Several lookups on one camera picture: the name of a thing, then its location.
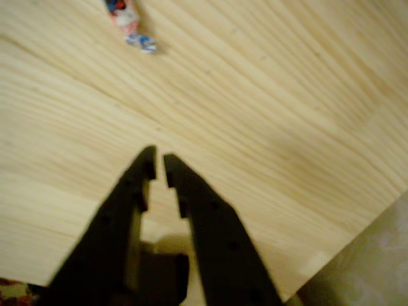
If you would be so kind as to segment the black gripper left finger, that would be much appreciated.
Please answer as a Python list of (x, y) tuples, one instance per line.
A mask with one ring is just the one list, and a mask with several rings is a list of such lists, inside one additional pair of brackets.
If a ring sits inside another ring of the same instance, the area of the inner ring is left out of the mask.
[(106, 197), (38, 305), (136, 305), (140, 228), (156, 178), (156, 147), (145, 147)]

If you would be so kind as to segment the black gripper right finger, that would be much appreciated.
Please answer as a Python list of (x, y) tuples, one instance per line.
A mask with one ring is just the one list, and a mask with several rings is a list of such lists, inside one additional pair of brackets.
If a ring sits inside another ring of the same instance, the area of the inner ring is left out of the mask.
[(207, 305), (282, 305), (234, 208), (175, 154), (163, 157), (168, 187), (189, 221)]

